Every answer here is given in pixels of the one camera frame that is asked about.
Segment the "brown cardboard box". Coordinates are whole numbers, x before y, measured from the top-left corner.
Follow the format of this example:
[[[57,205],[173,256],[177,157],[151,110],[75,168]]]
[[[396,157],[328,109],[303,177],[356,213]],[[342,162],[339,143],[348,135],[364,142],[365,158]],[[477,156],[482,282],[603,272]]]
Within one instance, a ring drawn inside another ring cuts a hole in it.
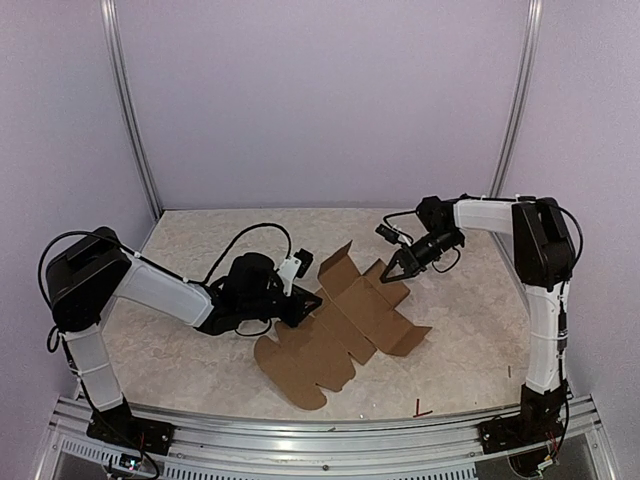
[[[356,363],[376,352],[408,356],[431,331],[414,324],[397,307],[409,297],[402,282],[383,283],[387,265],[376,260],[360,272],[347,243],[325,259],[317,279],[322,304],[297,327],[275,324],[277,339],[259,338],[254,359],[294,406],[314,411],[327,403],[326,390],[341,391],[355,378]]]

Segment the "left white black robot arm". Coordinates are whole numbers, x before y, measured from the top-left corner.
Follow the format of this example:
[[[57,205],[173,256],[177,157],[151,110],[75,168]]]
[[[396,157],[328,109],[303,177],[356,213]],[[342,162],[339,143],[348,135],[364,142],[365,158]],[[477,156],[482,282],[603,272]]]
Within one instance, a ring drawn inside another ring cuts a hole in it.
[[[313,261],[311,252],[288,250],[276,264],[249,252],[236,257],[218,279],[188,279],[124,245],[106,226],[54,238],[74,244],[51,257],[43,252],[38,286],[54,327],[48,349],[62,348],[92,410],[88,437],[140,455],[168,454],[172,424],[133,414],[116,377],[101,325],[109,306],[132,302],[208,336],[237,332],[246,321],[296,328],[322,299],[296,285]]]

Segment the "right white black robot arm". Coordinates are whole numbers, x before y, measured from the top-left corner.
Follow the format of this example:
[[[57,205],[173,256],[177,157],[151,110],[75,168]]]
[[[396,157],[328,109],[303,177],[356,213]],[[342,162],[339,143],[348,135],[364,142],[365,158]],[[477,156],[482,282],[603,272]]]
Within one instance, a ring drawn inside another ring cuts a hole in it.
[[[582,252],[566,225],[571,214],[551,197],[474,197],[463,194],[443,200],[425,197],[413,209],[426,230],[413,239],[387,219],[376,232],[397,246],[384,283],[418,276],[446,252],[459,251],[467,230],[511,237],[514,268],[524,288],[530,320],[530,356],[521,387],[520,410],[478,427],[484,453],[496,453],[543,441],[561,443],[568,427],[568,380],[565,351],[568,341],[567,307],[570,280]]]

